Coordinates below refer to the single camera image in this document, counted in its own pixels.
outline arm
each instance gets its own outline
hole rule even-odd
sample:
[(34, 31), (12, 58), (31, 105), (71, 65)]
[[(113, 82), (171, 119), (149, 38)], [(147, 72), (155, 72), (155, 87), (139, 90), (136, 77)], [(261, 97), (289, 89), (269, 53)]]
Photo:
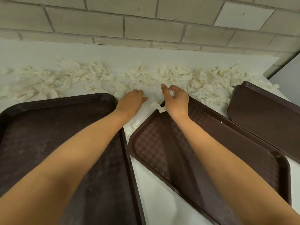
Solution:
[(147, 100), (142, 90), (120, 99), (111, 114), (84, 128), (0, 198), (0, 224), (57, 224), (77, 186), (115, 134)]
[[(175, 92), (171, 97), (169, 89)], [(189, 96), (162, 85), (167, 111), (181, 129), (223, 198), (249, 225), (296, 225), (300, 216), (240, 158), (213, 139), (188, 116)]]

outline hand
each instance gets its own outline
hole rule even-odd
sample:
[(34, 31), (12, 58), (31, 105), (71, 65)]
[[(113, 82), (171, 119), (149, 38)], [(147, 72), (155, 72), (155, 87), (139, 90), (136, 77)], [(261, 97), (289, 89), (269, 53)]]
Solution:
[[(186, 92), (175, 85), (172, 85), (168, 88), (165, 84), (161, 85), (161, 90), (165, 98), (167, 112), (172, 117), (172, 119), (175, 122), (177, 122), (178, 120), (189, 118), (188, 116), (189, 96), (186, 94)], [(174, 98), (171, 96), (169, 90), (174, 91), (175, 93)]]
[(134, 89), (126, 93), (118, 102), (116, 111), (120, 111), (127, 118), (132, 119), (140, 110), (142, 104), (148, 100), (143, 90)]

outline person's right arm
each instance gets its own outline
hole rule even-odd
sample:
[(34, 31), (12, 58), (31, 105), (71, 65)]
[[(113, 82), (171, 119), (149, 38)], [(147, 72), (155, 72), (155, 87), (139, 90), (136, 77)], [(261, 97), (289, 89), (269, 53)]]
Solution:
[(218, 191), (245, 225), (299, 225), (300, 216), (245, 162), (188, 116), (189, 96), (162, 84), (166, 108), (195, 151)]

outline tray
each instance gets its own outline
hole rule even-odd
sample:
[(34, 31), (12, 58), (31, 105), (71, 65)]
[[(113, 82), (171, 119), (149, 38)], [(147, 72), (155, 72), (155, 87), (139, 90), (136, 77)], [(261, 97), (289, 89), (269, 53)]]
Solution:
[[(25, 102), (0, 114), (0, 196), (71, 136), (111, 113), (110, 94)], [(145, 224), (124, 130), (84, 177), (60, 224)]]
[(229, 118), (300, 163), (300, 107), (252, 83), (234, 90)]
[[(188, 113), (291, 204), (290, 165), (280, 151), (191, 97)], [(129, 151), (213, 224), (241, 224), (167, 112), (154, 111), (142, 123), (129, 139)]]

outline tray rim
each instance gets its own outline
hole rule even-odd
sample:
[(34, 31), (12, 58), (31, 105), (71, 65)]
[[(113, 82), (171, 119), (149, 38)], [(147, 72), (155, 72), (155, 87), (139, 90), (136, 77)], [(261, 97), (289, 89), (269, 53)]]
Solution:
[[(261, 94), (262, 96), (265, 96), (269, 99), (271, 99), (272, 101), (276, 102), (276, 103), (279, 103), (280, 105), (283, 105), (285, 107), (287, 107), (288, 109), (290, 110), (293, 110), (297, 113), (300, 113), (300, 106), (297, 106), (296, 104), (290, 102), (290, 101), (287, 101), (263, 88), (260, 88), (248, 81), (244, 81), (241, 85), (238, 85), (235, 89), (234, 89), (234, 92), (233, 92), (233, 96), (232, 96), (232, 99), (234, 98), (234, 93), (236, 93), (238, 90), (240, 90), (242, 87), (245, 87), (245, 88), (249, 88), (259, 94)], [(242, 125), (239, 125), (234, 119), (232, 113), (231, 113), (231, 109), (230, 109), (230, 104), (229, 106), (227, 107), (227, 115), (229, 117), (229, 119), (234, 122), (235, 124), (237, 124), (238, 126), (240, 126), (241, 128), (245, 129), (246, 131), (250, 132), (249, 130), (247, 130), (246, 128), (242, 127)], [(253, 132), (250, 132), (252, 133), (253, 135), (257, 136), (258, 138), (262, 139), (263, 141), (267, 142), (268, 144), (271, 144), (270, 142), (268, 142), (267, 140), (264, 140), (263, 138), (259, 137), (258, 135), (254, 134)], [(288, 152), (285, 152), (279, 148), (277, 148), (279, 151), (282, 151), (283, 154), (287, 155), (288, 157), (290, 157), (291, 159), (295, 160), (296, 162), (300, 163), (300, 159), (299, 158), (296, 158), (295, 156), (291, 155), (290, 153)]]
[[(113, 105), (113, 109), (115, 109), (118, 104), (117, 99), (111, 94), (94, 93), (94, 94), (70, 96), (70, 97), (48, 99), (48, 100), (22, 102), (22, 103), (18, 103), (13, 106), (10, 106), (0, 113), (0, 144), (2, 142), (7, 124), (14, 117), (20, 115), (21, 113), (23, 113), (25, 111), (43, 109), (43, 108), (49, 108), (49, 107), (56, 107), (56, 106), (80, 104), (80, 103), (85, 103), (88, 101), (95, 101), (95, 100), (107, 101)], [(123, 153), (123, 157), (124, 157), (125, 168), (126, 168), (127, 178), (128, 178), (128, 182), (129, 182), (129, 188), (130, 188), (130, 192), (131, 192), (136, 221), (137, 221), (138, 225), (146, 225), (145, 215), (144, 215), (144, 211), (143, 211), (143, 207), (142, 207), (142, 202), (140, 199), (139, 190), (137, 187), (137, 181), (135, 178), (135, 174), (134, 174), (134, 170), (133, 170), (133, 166), (132, 166), (132, 162), (131, 162), (130, 152), (128, 149), (124, 128), (122, 127), (118, 131), (117, 134), (119, 134), (120, 141), (121, 141), (121, 148), (122, 148), (122, 153)]]
[[(286, 192), (285, 197), (282, 197), (281, 194), (279, 194), (289, 205), (292, 204), (292, 197), (291, 197), (291, 177), (290, 177), (290, 164), (287, 160), (287, 158), (281, 153), (280, 150), (278, 150), (276, 147), (272, 146), (271, 144), (267, 143), (266, 141), (260, 139), (256, 135), (246, 131), (245, 129), (241, 128), (239, 125), (235, 124), (228, 118), (224, 117), (220, 113), (216, 112), (215, 110), (209, 108), (208, 106), (204, 105), (203, 103), (199, 102), (198, 100), (192, 98), (189, 96), (189, 100), (193, 102), (198, 102), (201, 106), (201, 109), (204, 110), (206, 113), (211, 112), (209, 115), (213, 118), (222, 121), (223, 124), (227, 124), (228, 127), (233, 129), (234, 131), (238, 132), (239, 134), (245, 136), (249, 139), (253, 138), (254, 142), (258, 145), (259, 143), (264, 144), (266, 147), (269, 148), (265, 150), (269, 151), (274, 158), (276, 159), (278, 166), (279, 166), (279, 173), (281, 174), (280, 177), (283, 176), (283, 181), (286, 183), (287, 186), (285, 186), (283, 189), (281, 189), (281, 192)], [(204, 209), (200, 208), (197, 204), (195, 204), (191, 199), (189, 199), (187, 196), (185, 196), (182, 192), (180, 192), (176, 187), (174, 187), (166, 178), (164, 178), (158, 171), (153, 169), (150, 165), (148, 165), (147, 162), (145, 162), (137, 153), (135, 150), (135, 142), (137, 137), (140, 135), (140, 132), (142, 132), (148, 125), (150, 121), (152, 121), (154, 118), (156, 118), (160, 113), (158, 110), (155, 110), (130, 136), (129, 142), (128, 142), (128, 148), (130, 151), (130, 154), (133, 158), (135, 158), (137, 161), (139, 161), (143, 166), (145, 166), (148, 170), (150, 170), (157, 178), (159, 178), (164, 184), (166, 184), (168, 187), (170, 187), (175, 193), (177, 193), (180, 197), (182, 197), (183, 200), (185, 200), (187, 203), (189, 203), (193, 208), (195, 208), (198, 212), (200, 212), (206, 219), (208, 219), (212, 224), (214, 225), (220, 225), (211, 215), (209, 215)]]

